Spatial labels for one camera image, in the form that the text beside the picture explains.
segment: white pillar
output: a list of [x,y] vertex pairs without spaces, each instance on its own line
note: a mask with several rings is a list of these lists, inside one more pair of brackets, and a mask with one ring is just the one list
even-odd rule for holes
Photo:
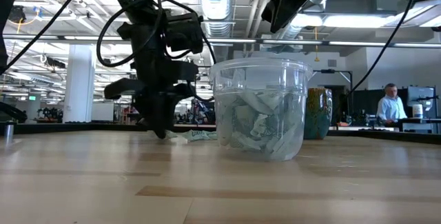
[[96,61],[93,50],[92,45],[70,45],[63,123],[92,120]]
[[41,108],[41,94],[30,94],[26,106],[26,115],[28,119],[26,123],[37,123],[34,121],[38,117],[38,110]]

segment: wooden table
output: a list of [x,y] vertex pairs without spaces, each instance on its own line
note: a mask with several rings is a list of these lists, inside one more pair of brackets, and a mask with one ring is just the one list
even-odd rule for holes
[[437,145],[328,137],[266,163],[212,141],[93,131],[0,150],[2,224],[441,223]]

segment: white shirt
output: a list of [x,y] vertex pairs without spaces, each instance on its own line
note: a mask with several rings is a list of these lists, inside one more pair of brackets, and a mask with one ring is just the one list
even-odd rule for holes
[[390,96],[384,96],[381,98],[378,102],[377,116],[383,121],[407,118],[406,113],[404,113],[404,106],[401,98],[398,96],[396,99],[393,99]]

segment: ceiling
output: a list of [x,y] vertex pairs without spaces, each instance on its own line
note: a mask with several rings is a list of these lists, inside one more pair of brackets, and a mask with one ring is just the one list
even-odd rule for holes
[[[8,23],[4,34],[36,34],[44,25],[52,18],[52,16],[60,8],[64,0],[16,0],[16,5],[24,6],[24,12],[26,15],[25,25],[18,26],[15,23]],[[199,14],[202,14],[202,8],[200,0],[179,0],[181,3],[193,8]],[[224,22],[233,23],[232,37],[244,38],[247,22],[252,11],[253,0],[233,0],[233,16],[229,20]],[[164,3],[166,8],[172,9],[172,14],[184,13],[181,9]],[[258,4],[258,10],[265,6],[266,3],[261,0]],[[46,32],[48,35],[77,35],[77,36],[97,36],[101,31],[104,23],[109,19],[111,15],[117,12],[121,7],[117,0],[74,0],[69,5],[69,10],[65,10],[58,21],[51,26]],[[326,17],[327,13],[320,13],[320,16]],[[125,15],[121,15],[111,26],[107,32],[107,35],[117,36],[116,29],[127,21]],[[257,21],[257,15],[253,18],[253,22]],[[303,39],[320,39],[320,40],[338,40],[338,41],[384,41],[391,33],[392,28],[337,28],[337,27],[325,27],[320,26],[315,29],[302,29],[300,36]],[[270,34],[269,23],[262,21],[257,29],[257,37],[261,37],[262,34]],[[430,28],[408,27],[403,28],[397,34],[396,41],[426,41],[433,37],[433,32]],[[7,40],[6,45],[9,55],[13,57],[17,54],[25,45],[26,41]],[[131,47],[128,44],[105,44],[103,45],[102,53],[105,58],[111,60],[119,60],[132,53]],[[304,46],[303,52],[309,52],[315,50],[315,47]],[[321,52],[340,52],[345,53],[344,47],[320,47]],[[69,43],[60,42],[48,42],[48,43],[36,43],[30,50],[22,57],[15,65],[16,70],[35,70],[33,74],[47,77],[48,81],[60,81],[61,87],[55,86],[53,83],[35,83],[28,80],[6,77],[4,78],[5,85],[16,85],[18,83],[24,83],[23,86],[16,87],[10,86],[3,88],[3,92],[28,92],[32,88],[41,88],[41,86],[47,86],[47,91],[51,89],[56,90],[59,94],[59,98],[63,96],[63,85],[65,85],[65,72],[60,70],[58,74],[50,74],[42,72],[43,70],[51,71],[54,68],[45,65],[42,61],[45,61],[45,57],[51,57],[62,63],[68,64],[68,51]],[[187,60],[193,60],[197,65],[211,65],[212,60],[208,49],[205,47],[201,54],[189,54]],[[95,94],[96,98],[102,98],[103,87],[109,82],[120,79],[121,77],[127,77],[124,72],[130,71],[128,64],[119,66],[117,68],[105,68],[101,64],[96,65],[97,73],[95,78]],[[201,68],[201,74],[206,74],[207,68]],[[208,78],[203,76],[202,84],[208,84]],[[205,90],[199,90],[200,94],[206,93]]]

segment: container lid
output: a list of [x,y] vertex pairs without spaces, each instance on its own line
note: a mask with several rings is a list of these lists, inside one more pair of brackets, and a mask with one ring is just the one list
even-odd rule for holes
[[303,63],[294,59],[281,58],[243,58],[222,61],[214,64],[210,68],[210,75],[215,75],[221,70],[246,68],[246,67],[289,67],[305,73],[308,80],[312,77],[312,67],[307,63]]

